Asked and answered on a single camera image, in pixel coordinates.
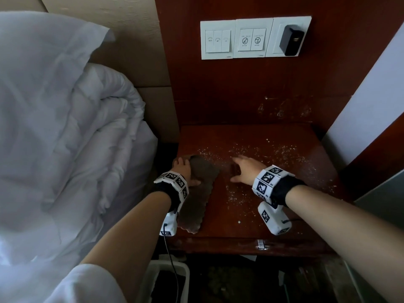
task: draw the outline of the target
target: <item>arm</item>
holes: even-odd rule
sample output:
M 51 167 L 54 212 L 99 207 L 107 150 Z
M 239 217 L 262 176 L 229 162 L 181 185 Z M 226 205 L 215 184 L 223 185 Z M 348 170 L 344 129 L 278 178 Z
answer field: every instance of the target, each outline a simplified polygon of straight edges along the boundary
M 254 183 L 266 166 L 234 158 L 241 174 L 232 182 Z M 404 232 L 354 205 L 307 186 L 286 194 L 286 205 L 309 224 L 389 302 L 404 297 Z
M 172 171 L 191 181 L 189 161 L 174 162 Z M 157 243 L 160 228 L 171 206 L 170 197 L 161 191 L 150 193 L 114 225 L 83 259 L 108 270 L 116 279 L 128 302 L 136 299 L 143 275 Z

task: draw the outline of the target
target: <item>wall switch plate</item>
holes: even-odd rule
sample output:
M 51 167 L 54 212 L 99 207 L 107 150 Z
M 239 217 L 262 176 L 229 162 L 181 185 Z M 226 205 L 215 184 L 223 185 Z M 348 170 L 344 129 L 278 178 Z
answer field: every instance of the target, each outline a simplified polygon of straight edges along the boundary
M 237 19 L 233 58 L 265 57 L 273 21 L 273 18 Z
M 285 54 L 283 53 L 279 45 L 286 25 L 297 25 L 303 32 L 305 32 L 303 40 L 300 44 L 300 48 L 295 55 L 298 56 L 303 45 L 303 41 L 306 37 L 307 30 L 309 29 L 310 22 L 311 16 L 274 18 L 274 23 L 272 25 L 271 35 L 269 36 L 265 57 L 285 57 Z
M 235 20 L 201 21 L 202 59 L 233 58 Z

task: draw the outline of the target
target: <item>red wooden table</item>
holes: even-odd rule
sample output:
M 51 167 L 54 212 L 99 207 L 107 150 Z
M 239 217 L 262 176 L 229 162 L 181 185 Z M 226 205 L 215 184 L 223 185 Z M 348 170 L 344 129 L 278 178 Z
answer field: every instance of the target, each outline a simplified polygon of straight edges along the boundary
M 187 253 L 279 256 L 319 256 L 333 250 L 303 221 L 274 236 L 258 214 L 262 201 L 241 183 L 231 183 L 237 166 L 231 157 L 242 154 L 294 173 L 309 186 L 347 200 L 337 172 L 320 141 L 306 124 L 183 126 L 178 156 L 199 154 L 220 169 L 205 217 L 197 234 L 177 230 L 172 249 Z M 290 219 L 298 216 L 288 208 Z M 258 240 L 265 249 L 260 250 Z

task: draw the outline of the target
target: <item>red wooden panel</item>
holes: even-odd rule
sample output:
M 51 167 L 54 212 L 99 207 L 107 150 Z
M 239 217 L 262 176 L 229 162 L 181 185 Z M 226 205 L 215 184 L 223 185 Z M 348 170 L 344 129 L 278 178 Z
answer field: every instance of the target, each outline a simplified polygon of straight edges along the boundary
M 358 198 L 404 169 L 404 113 L 341 172 Z
M 180 124 L 312 122 L 320 135 L 404 20 L 404 0 L 155 1 Z M 298 57 L 201 60 L 201 20 L 304 15 Z
M 293 222 L 286 234 L 272 235 L 258 214 L 261 199 L 250 186 L 230 182 L 237 172 L 231 157 L 243 154 L 267 165 L 276 164 L 309 186 L 347 200 L 335 168 L 309 125 L 183 126 L 178 155 L 187 154 L 201 155 L 221 172 L 200 231 L 193 235 L 179 229 L 170 239 L 174 248 L 187 252 L 255 253 L 256 240 L 265 239 L 272 246 L 267 254 L 307 256 L 331 251 L 303 221 Z M 284 210 L 289 218 L 297 217 L 290 209 Z

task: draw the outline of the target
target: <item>white duvet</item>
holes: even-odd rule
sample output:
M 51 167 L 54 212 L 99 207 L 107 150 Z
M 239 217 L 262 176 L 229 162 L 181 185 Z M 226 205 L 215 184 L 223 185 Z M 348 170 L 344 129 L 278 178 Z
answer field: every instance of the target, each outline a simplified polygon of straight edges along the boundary
M 0 301 L 46 298 L 106 217 L 140 200 L 157 139 L 132 83 L 87 64 L 108 34 L 0 13 Z

